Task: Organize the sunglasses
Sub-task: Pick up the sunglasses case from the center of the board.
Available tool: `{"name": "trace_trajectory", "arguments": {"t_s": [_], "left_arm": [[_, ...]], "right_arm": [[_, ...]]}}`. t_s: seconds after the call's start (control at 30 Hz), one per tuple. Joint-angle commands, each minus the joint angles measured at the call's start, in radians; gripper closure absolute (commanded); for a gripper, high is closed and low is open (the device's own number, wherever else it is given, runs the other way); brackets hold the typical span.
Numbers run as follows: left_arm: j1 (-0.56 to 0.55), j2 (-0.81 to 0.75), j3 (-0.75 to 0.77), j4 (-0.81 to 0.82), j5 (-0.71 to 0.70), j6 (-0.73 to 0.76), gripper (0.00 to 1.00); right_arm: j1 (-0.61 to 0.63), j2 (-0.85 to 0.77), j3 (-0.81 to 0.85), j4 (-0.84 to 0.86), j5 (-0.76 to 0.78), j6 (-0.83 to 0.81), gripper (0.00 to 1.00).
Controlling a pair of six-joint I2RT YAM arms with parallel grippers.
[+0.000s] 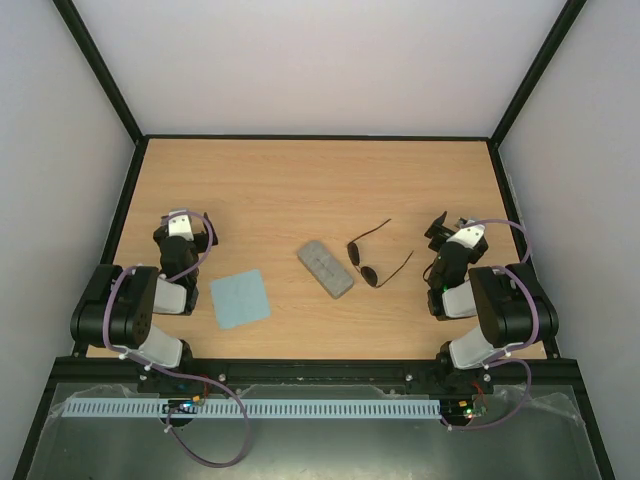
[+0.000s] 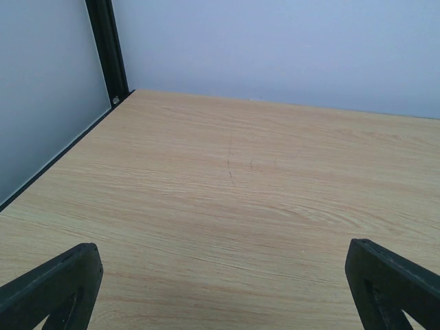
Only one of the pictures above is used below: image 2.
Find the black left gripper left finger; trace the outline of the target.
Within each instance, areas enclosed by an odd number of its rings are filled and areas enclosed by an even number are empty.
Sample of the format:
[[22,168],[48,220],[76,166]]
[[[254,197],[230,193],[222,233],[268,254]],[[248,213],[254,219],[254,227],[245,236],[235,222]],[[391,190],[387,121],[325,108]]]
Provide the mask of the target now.
[[1,286],[1,328],[86,329],[102,276],[97,245],[74,246]]

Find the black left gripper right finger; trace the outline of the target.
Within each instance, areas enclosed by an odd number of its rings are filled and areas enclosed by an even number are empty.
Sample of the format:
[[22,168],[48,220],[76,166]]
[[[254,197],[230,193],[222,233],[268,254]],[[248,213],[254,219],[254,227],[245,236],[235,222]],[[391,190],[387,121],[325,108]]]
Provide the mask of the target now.
[[368,239],[352,239],[345,274],[365,329],[439,328],[439,275]]

